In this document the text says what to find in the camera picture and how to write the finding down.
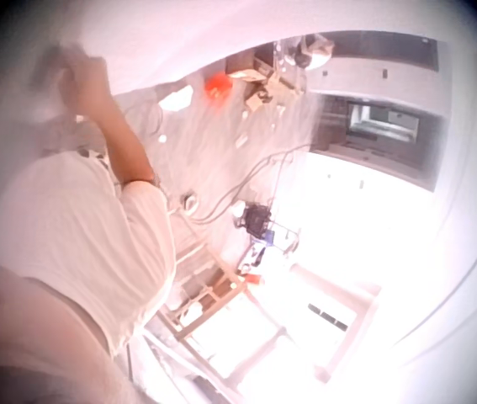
person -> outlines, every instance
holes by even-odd
[[[167,201],[105,60],[78,47],[63,56],[62,97],[101,130],[110,167],[89,150],[64,151],[0,198],[0,403],[151,402],[113,357],[171,288]]]

